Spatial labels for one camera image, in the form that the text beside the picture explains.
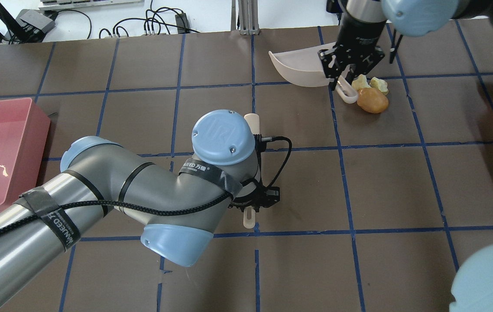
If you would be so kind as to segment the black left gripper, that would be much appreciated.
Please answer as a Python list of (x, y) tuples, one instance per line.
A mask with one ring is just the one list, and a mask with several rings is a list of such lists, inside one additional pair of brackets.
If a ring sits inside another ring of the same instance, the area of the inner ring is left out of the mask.
[(254, 139), (258, 171), (254, 178), (244, 180), (241, 183), (242, 186), (252, 186), (253, 189), (248, 190), (248, 194), (232, 200), (227, 206), (229, 209), (237, 208), (241, 210), (241, 212), (245, 212), (246, 208), (252, 207), (254, 211), (258, 213), (260, 208), (270, 208), (280, 201), (280, 189), (278, 186), (274, 186), (274, 184), (278, 180), (281, 170), (279, 169), (277, 171), (268, 185), (264, 185), (262, 180), (262, 153), (266, 152), (269, 143), (280, 141), (281, 137), (264, 137), (261, 134), (254, 134)]

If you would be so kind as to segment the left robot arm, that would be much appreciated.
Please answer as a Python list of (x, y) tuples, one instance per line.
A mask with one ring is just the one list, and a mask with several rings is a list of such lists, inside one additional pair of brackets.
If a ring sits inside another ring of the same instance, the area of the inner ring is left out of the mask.
[(111, 211), (143, 224), (141, 243), (194, 265), (229, 207), (268, 207), (278, 189), (261, 182), (259, 115), (219, 109), (191, 133), (193, 155), (174, 174), (97, 136), (74, 142), (60, 174), (0, 213), (0, 307)]

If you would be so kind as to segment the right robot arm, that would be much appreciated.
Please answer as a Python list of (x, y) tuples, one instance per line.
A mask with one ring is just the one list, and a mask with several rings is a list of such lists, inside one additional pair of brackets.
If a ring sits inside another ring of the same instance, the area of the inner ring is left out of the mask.
[(493, 26), (493, 0), (330, 0), (328, 8), (340, 14), (336, 43), (318, 51), (330, 89), (346, 68), (351, 83), (384, 58), (377, 42), (387, 21), (399, 38), (422, 37), (452, 19), (475, 16), (488, 17)]

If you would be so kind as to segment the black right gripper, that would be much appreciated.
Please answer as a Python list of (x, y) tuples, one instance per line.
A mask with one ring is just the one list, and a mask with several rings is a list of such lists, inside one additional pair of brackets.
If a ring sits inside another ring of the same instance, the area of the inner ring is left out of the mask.
[(337, 40), (331, 48), (318, 50), (328, 88), (335, 89), (340, 75), (349, 67), (348, 83), (359, 75), (367, 75), (384, 57), (377, 45), (384, 26), (339, 26)]

